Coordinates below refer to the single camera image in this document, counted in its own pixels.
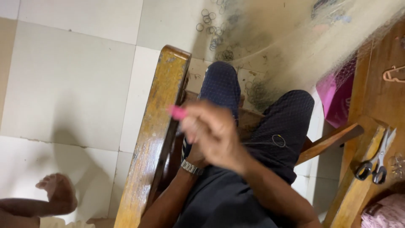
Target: patterned pants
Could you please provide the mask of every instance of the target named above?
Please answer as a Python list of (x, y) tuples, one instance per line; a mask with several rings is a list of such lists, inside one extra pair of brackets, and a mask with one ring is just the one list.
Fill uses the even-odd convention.
[[(206, 73), (199, 97), (229, 108), (238, 123), (241, 88), (235, 69), (228, 63), (215, 62)], [(300, 155), (309, 128), (314, 100), (303, 90), (292, 90), (264, 111), (265, 117), (243, 142), (250, 154), (273, 170), (289, 184), (296, 175), (294, 166)], [(182, 159), (191, 151), (184, 140)]]

